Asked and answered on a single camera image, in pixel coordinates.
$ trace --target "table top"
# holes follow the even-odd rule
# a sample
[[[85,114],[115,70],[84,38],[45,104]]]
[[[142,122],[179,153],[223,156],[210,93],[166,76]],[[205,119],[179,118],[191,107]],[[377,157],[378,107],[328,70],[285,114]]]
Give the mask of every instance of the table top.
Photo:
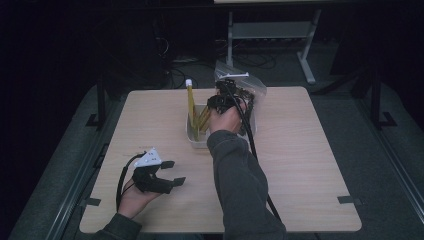
[[[307,91],[302,87],[267,88],[256,112],[255,145],[272,198],[289,232],[357,231],[361,221]],[[195,89],[204,104],[214,89]],[[159,170],[165,179],[186,177],[183,186],[151,202],[135,218],[143,232],[224,231],[222,210],[213,181],[212,157],[193,148],[187,138],[186,90],[134,91],[127,98],[108,152],[80,223],[82,232],[102,229],[116,212],[116,186],[122,168],[138,153],[155,147],[172,169]],[[126,180],[132,176],[128,170]]]

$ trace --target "pen holder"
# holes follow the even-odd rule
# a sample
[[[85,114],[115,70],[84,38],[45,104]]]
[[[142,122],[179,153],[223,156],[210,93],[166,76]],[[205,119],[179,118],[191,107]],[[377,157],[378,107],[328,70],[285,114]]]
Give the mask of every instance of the pen holder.
[[[195,109],[196,112],[201,113],[202,110],[206,107],[206,104],[196,104],[195,105]],[[256,127],[256,120],[255,120],[255,110],[252,111],[252,115],[250,117],[250,126],[252,129],[252,134],[255,135],[256,131],[257,131],[257,127]],[[193,131],[197,131],[198,134],[198,138],[197,140],[195,139],[195,132]],[[190,118],[187,114],[187,121],[186,121],[186,133],[187,133],[187,138],[188,141],[190,142],[191,146],[193,148],[207,148],[207,140],[208,137],[210,135],[209,129],[207,129],[205,132],[199,131],[199,129],[194,130],[191,125],[190,125]],[[247,134],[245,134],[244,136],[238,135],[241,138],[246,139],[246,141],[249,141]]]

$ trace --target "gray floor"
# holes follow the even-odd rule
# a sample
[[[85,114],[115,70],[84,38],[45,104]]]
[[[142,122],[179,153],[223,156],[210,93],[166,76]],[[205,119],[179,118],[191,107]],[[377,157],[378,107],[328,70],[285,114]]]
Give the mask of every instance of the gray floor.
[[[298,49],[288,45],[273,49],[272,54],[240,54],[235,67],[255,75],[269,87],[304,86],[308,91],[321,89],[339,77],[329,76],[337,44],[312,46],[308,60],[317,80],[313,86],[306,83],[297,62]],[[275,66],[273,61],[262,68],[247,66],[258,65],[264,59],[275,59]],[[199,88],[214,86],[211,67],[193,62],[177,69],[195,79]],[[175,84],[182,80],[174,75]],[[405,194],[381,139],[390,143],[392,152],[399,157],[417,189],[423,192],[424,134],[404,110],[396,93],[384,85],[382,111],[390,112],[398,126],[376,131],[367,116],[369,97],[353,99],[349,94],[352,84],[345,84],[325,96],[311,96],[311,99],[346,185],[351,195],[360,201],[357,210],[363,226],[355,233],[320,233],[319,237],[323,240],[423,239],[423,222]],[[98,173],[98,167],[94,166],[101,159],[102,147],[111,139],[125,96],[121,101],[108,99],[106,103],[107,122],[102,130],[86,127],[87,119],[97,110],[96,88],[87,93],[10,239],[89,239],[89,234],[79,231],[79,221]],[[140,235],[140,239],[153,237]],[[290,233],[289,237],[317,239],[312,233]]]

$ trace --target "gray sleeve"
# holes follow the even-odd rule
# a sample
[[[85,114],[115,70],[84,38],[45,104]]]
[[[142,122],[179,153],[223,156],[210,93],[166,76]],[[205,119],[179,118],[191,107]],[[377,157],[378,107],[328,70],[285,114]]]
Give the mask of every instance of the gray sleeve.
[[[225,239],[284,239],[285,226],[266,208],[268,182],[246,140],[229,131],[208,138]]]
[[[91,238],[102,240],[135,240],[140,233],[141,225],[116,213],[108,225],[96,232]]]

